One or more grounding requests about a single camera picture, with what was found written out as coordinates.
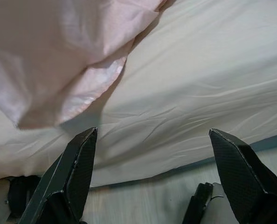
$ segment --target wrinkled fabric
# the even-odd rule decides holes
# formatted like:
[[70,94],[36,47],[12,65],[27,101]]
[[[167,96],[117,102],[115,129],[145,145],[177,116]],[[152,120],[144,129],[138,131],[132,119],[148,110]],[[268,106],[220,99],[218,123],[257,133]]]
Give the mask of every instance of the wrinkled fabric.
[[134,45],[108,91],[56,128],[21,131],[0,111],[0,178],[42,174],[95,126],[94,187],[212,157],[210,128],[277,135],[277,0],[176,0]]
[[0,0],[0,109],[20,128],[78,115],[120,74],[163,0]]

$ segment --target mattress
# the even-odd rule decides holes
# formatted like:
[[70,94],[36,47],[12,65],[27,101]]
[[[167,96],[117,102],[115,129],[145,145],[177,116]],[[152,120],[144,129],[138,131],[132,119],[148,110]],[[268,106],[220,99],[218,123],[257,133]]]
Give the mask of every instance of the mattress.
[[21,131],[0,112],[0,178],[42,174],[93,126],[93,187],[212,157],[210,128],[249,144],[277,135],[277,0],[168,1],[119,79],[78,117]]

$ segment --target bed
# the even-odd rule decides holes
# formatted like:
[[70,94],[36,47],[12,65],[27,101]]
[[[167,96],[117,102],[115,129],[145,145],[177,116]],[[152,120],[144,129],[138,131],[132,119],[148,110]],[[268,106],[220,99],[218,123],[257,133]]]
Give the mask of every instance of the bed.
[[210,128],[249,144],[277,135],[277,0],[168,1],[81,115],[21,131],[0,111],[0,178],[42,174],[93,126],[93,187],[212,157]]

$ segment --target white bedsheet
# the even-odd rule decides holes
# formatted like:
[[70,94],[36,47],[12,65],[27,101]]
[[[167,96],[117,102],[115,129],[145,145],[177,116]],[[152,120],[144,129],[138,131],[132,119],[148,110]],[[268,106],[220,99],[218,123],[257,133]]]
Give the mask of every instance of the white bedsheet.
[[20,131],[0,112],[0,178],[43,173],[92,126],[92,186],[211,157],[212,127],[247,143],[277,134],[277,0],[177,0],[152,26],[116,84],[75,119]]

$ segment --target gray floor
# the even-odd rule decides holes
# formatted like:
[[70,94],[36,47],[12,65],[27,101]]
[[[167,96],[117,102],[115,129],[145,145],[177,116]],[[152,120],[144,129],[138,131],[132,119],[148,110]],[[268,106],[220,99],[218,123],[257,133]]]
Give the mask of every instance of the gray floor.
[[[257,154],[277,175],[277,148]],[[200,182],[220,182],[214,162],[173,175],[93,189],[83,219],[89,224],[181,224]]]

